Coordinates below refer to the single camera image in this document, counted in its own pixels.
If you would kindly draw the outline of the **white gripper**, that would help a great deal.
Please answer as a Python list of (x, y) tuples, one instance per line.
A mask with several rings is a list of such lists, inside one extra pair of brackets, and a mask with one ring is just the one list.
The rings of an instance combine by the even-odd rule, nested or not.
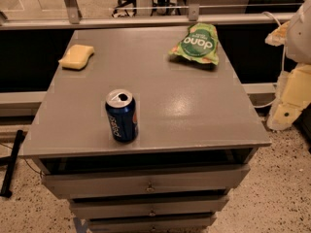
[(298, 63), (290, 72), (281, 72), (266, 122), (271, 130), (285, 130), (311, 104), (311, 0), (305, 0), (290, 22), (269, 33), (265, 42), (274, 47), (286, 42), (287, 58)]

